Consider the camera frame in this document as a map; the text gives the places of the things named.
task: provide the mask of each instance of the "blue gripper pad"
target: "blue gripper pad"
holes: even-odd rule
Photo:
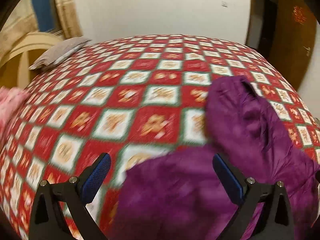
[[[96,164],[97,161],[99,160],[97,159],[92,165],[96,165],[96,167],[80,189],[80,200],[83,204],[88,204],[93,201],[111,167],[111,157],[109,154],[104,154],[103,158]]]
[[[212,165],[231,202],[241,205],[244,199],[244,190],[219,154],[213,157]]]

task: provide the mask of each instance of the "screw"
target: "screw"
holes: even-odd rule
[[[247,178],[247,182],[249,184],[255,184],[256,180],[254,178],[252,178],[252,177],[249,177],[249,178]]]
[[[78,178],[73,176],[73,177],[71,177],[71,178],[69,179],[69,182],[70,182],[70,183],[76,183],[77,180],[78,180]]]
[[[284,183],[282,181],[277,182],[278,187],[284,187]]]
[[[46,180],[43,180],[40,182],[40,186],[41,187],[44,187],[45,185],[47,185],[47,181]]]

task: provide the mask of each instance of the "purple fabric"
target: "purple fabric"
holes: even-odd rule
[[[112,239],[216,239],[237,209],[212,168],[218,152],[246,177],[284,182],[295,239],[303,239],[316,218],[319,165],[292,145],[272,106],[242,76],[215,80],[205,111],[210,143],[147,160],[127,172]],[[261,206],[242,239],[250,237],[260,211]]]

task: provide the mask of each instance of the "bed sheet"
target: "bed sheet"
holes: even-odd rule
[[[125,171],[148,158],[206,143],[204,103],[221,76],[244,75],[270,102],[294,145],[320,155],[320,131],[292,86],[244,45],[190,35],[148,35],[82,48],[27,87],[0,155],[0,206],[28,239],[39,182],[79,175],[102,152],[111,171],[88,211],[105,233]],[[80,238],[66,206],[63,211]]]

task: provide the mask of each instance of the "pink blanket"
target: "pink blanket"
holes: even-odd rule
[[[20,88],[0,88],[0,150],[2,150],[8,131],[12,126],[9,121],[17,109],[29,97],[29,93]]]

